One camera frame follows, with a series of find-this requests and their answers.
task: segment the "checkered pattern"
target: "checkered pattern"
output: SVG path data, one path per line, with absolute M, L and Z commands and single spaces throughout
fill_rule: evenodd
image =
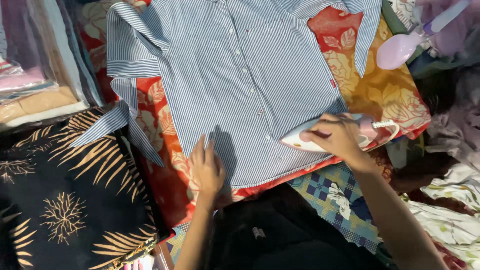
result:
M 289 184 L 317 209 L 318 215 L 337 228 L 348 241 L 364 246 L 375 254 L 377 245 L 380 243 L 377 228 L 358 218 L 353 211 L 349 220 L 344 219 L 338 213 L 338 205 L 327 198 L 328 188 L 332 183 L 337 183 L 350 203 L 362 196 L 357 181 L 344 162 L 289 181 Z M 190 223 L 185 223 L 174 228 L 177 236 L 167 241 L 174 263 L 180 253 L 189 225 Z

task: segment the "blue and white striped shirt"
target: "blue and white striped shirt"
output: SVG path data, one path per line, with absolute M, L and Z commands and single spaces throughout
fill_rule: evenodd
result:
M 157 164 L 140 131 L 136 78 L 162 76 L 181 147 L 189 155 L 200 134 L 216 151 L 235 188 L 260 185 L 330 158 L 279 144 L 290 129 L 324 112 L 347 111 L 309 18 L 328 6 L 363 12 L 355 49 L 361 75 L 380 20 L 381 0 L 153 0 L 139 16 L 112 6 L 108 74 L 120 106 L 74 143 L 122 125 Z

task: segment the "floral pattern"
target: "floral pattern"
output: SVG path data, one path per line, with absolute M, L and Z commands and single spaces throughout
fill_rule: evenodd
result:
M 137 12 L 143 12 L 145 5 L 151 0 L 123 1 L 130 3 Z M 89 48 L 100 82 L 108 81 L 105 72 L 105 16 L 108 8 L 115 2 L 120 0 L 101 0 L 87 4 L 83 8 L 86 35 L 82 37 Z M 361 14 L 349 14 L 329 7 L 312 18 L 308 26 L 317 37 L 350 111 L 369 114 L 376 120 L 392 119 L 401 125 L 398 136 L 407 135 L 415 138 L 427 127 L 430 114 L 420 99 L 406 66 L 387 71 L 375 65 L 378 48 L 392 36 L 383 18 L 368 53 L 364 78 L 360 78 L 355 69 L 354 52 L 361 19 Z M 142 159 L 144 171 L 148 174 L 150 185 L 166 223 L 174 227 L 191 219 L 198 196 L 198 184 L 192 179 L 187 157 L 180 147 L 161 78 L 137 79 L 137 89 L 140 111 L 137 121 L 152 144 L 159 149 L 162 160 L 170 161 L 166 162 L 164 168 L 160 168 Z M 108 86 L 102 90 L 107 99 L 114 97 Z M 387 131 L 382 131 L 378 141 L 384 141 L 389 136 Z M 257 187 L 233 190 L 226 188 L 221 193 L 218 206 L 258 195 L 293 178 L 341 161 L 333 157 L 308 169 Z

